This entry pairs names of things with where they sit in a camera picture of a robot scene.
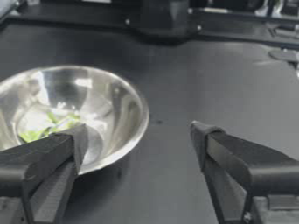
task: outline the black table surface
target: black table surface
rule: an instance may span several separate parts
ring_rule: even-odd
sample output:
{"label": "black table surface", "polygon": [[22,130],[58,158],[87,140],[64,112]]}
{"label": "black table surface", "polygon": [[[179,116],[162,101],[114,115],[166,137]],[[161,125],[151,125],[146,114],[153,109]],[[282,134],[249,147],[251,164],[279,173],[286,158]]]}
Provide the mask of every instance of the black table surface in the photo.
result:
{"label": "black table surface", "polygon": [[125,34],[39,25],[4,28],[2,80],[35,67],[99,67],[135,83],[151,109],[130,155],[79,178],[66,224],[218,223],[193,149],[193,120],[299,158],[299,80],[270,50],[201,41],[154,45]]}

